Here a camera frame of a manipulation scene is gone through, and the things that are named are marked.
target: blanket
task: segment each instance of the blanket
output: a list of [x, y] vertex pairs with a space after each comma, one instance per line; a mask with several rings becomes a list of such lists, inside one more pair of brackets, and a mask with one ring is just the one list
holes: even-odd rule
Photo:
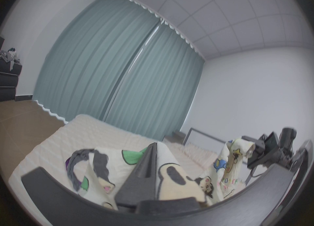
[[[253, 142], [242, 139], [226, 142], [217, 160], [200, 177], [192, 180], [179, 165], [168, 147], [157, 142], [156, 199], [176, 200], [194, 197], [201, 207], [208, 207], [233, 195], [243, 157], [252, 156]], [[118, 210], [115, 195], [120, 190], [146, 148], [139, 151], [94, 148], [75, 151], [65, 162], [73, 189], [85, 199]], [[82, 180], [74, 166], [88, 161]]]

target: ceiling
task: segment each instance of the ceiling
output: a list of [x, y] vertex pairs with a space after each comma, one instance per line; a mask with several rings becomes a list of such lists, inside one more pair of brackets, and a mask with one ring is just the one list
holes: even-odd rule
[[314, 48], [295, 0], [136, 0], [162, 16], [204, 59], [264, 47]]

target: bed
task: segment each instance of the bed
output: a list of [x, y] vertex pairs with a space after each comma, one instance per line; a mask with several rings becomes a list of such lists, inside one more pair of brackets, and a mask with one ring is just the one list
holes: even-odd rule
[[[155, 140], [118, 129], [88, 115], [78, 115], [37, 145], [20, 162], [9, 178], [9, 186], [32, 217], [43, 226], [51, 225], [30, 199], [21, 182], [21, 176], [41, 166], [63, 186], [73, 191], [65, 170], [65, 161], [74, 151], [99, 146], [139, 151], [152, 142]], [[216, 153], [192, 144], [186, 147], [178, 143], [166, 144], [186, 173], [193, 179], [217, 158]], [[79, 179], [84, 177], [86, 166], [87, 162], [80, 162], [75, 166], [74, 172]]]

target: black dresser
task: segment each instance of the black dresser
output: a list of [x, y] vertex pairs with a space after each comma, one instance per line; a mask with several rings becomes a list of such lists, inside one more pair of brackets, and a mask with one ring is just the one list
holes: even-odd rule
[[0, 59], [0, 101], [15, 99], [15, 88], [18, 85], [18, 75], [21, 70], [22, 65], [14, 63], [10, 71], [10, 62], [6, 63]]

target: teal curtain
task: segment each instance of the teal curtain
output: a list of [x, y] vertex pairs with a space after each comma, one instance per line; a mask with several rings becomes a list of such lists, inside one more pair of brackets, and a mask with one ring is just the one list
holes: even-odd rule
[[180, 35], [159, 25], [121, 84], [103, 120], [162, 140], [180, 129], [194, 98], [204, 60]]
[[119, 82], [159, 22], [129, 0], [97, 0], [53, 45], [33, 99], [67, 121], [81, 113], [102, 120]]

